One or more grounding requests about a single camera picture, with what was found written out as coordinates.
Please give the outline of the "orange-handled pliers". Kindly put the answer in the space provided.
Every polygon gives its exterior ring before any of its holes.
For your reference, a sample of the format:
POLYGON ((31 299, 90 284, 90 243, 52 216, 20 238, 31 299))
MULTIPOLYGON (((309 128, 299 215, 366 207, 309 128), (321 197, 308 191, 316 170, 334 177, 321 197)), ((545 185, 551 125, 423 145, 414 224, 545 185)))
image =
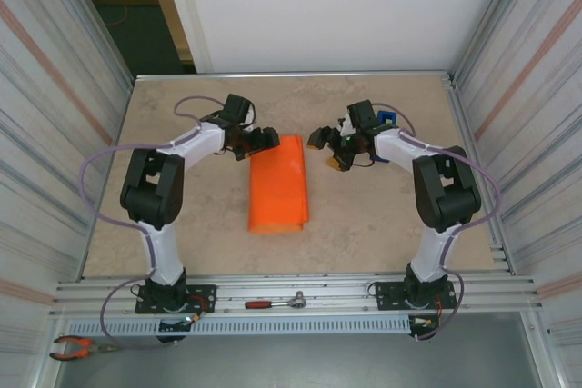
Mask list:
POLYGON ((54 339, 54 344, 60 343, 71 343, 75 345, 77 349, 71 353, 50 353, 49 357, 58 362, 76 361, 85 359, 95 353, 111 353, 120 350, 120 347, 118 346, 98 343, 92 339, 75 335, 60 336, 54 339))

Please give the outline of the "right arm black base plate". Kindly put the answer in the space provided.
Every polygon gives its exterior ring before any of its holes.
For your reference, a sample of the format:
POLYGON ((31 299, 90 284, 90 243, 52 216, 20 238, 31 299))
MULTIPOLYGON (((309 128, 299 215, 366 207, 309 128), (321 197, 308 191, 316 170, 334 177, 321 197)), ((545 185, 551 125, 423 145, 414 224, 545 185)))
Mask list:
POLYGON ((437 303, 443 309, 453 309, 457 305, 457 294, 450 281, 427 286, 404 281, 377 282, 375 296, 380 311, 436 310, 437 303))

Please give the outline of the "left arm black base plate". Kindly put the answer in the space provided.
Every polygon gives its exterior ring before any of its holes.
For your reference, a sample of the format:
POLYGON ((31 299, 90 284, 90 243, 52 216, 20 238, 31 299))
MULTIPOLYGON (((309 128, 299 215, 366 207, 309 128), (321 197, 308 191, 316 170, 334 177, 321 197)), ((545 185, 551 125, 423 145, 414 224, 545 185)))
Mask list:
POLYGON ((133 285, 135 312, 146 313, 212 313, 216 305, 215 285, 185 285, 154 287, 133 285))

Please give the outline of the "wide aluminium mounting rail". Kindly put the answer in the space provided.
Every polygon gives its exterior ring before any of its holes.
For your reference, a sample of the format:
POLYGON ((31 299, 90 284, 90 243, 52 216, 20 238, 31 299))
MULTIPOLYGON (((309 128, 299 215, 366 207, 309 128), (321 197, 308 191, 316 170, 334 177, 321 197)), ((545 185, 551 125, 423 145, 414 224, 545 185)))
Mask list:
MULTIPOLYGON (((541 299, 532 278, 504 271, 463 272, 465 294, 461 313, 518 313, 539 311, 541 299)), ((195 285, 217 287, 213 316, 246 313, 244 302, 273 300, 283 302, 301 291, 306 308, 278 307, 256 311, 257 316, 280 312, 283 315, 356 315, 375 313, 373 282, 399 282, 400 274, 285 274, 285 275, 208 275, 191 276, 195 285)), ((59 284, 49 314, 53 317, 96 318, 104 299, 122 283, 122 277, 90 277, 78 283, 59 284)))

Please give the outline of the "blue tape dispenser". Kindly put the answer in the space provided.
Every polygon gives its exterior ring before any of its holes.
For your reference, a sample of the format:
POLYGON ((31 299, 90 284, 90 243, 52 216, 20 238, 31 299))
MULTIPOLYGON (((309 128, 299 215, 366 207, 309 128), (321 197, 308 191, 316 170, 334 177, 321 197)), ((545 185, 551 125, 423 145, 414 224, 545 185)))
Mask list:
MULTIPOLYGON (((396 125, 397 114, 392 111, 379 110, 376 114, 376 118, 380 124, 396 125)), ((371 154, 370 160, 378 163, 388 163, 387 159, 380 158, 376 154, 371 154)))

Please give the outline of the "long aluminium table edge profile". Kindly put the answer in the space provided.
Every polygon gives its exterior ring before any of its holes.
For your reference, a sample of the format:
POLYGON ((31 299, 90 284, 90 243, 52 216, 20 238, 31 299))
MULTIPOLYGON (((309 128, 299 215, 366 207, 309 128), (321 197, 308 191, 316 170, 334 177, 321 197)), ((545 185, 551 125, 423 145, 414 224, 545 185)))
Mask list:
POLYGON ((242 79, 242 78, 307 78, 307 77, 391 77, 391 76, 436 76, 444 83, 452 81, 452 75, 445 70, 374 70, 345 72, 268 72, 230 74, 189 74, 189 75, 138 75, 136 82, 172 81, 186 79, 242 79))

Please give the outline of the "short aluminium table edge profile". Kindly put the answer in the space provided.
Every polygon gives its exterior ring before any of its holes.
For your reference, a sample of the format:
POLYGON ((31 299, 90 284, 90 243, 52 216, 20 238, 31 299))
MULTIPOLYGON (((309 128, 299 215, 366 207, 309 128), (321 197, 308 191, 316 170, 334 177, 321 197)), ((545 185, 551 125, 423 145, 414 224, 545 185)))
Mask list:
MULTIPOLYGON (((483 167, 477 151, 477 143, 469 127, 466 112, 461 104, 460 94, 454 87, 452 80, 446 75, 442 76, 442 85, 447 96, 451 114, 457 126, 457 132, 467 152, 467 157, 480 167, 483 167)), ((491 213, 497 204, 495 187, 489 179, 481 173, 477 173, 476 181, 481 193, 483 213, 491 213)), ((494 215, 483 223, 482 226, 487 228, 488 237, 490 239, 490 249, 495 265, 494 270, 496 272, 502 272, 503 274, 515 275, 516 273, 513 269, 511 255, 506 248, 506 235, 500 221, 499 212, 495 211, 494 215)))

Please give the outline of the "red-handled ratchet wrench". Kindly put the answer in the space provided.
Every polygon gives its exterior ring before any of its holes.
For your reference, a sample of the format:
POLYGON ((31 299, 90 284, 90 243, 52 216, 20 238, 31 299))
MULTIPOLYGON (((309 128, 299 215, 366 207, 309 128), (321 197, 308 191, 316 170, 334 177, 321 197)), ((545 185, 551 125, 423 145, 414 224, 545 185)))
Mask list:
POLYGON ((276 307, 302 309, 306 307, 306 299, 302 291, 297 291, 296 295, 287 301, 257 300, 245 302, 247 310, 263 310, 276 307))

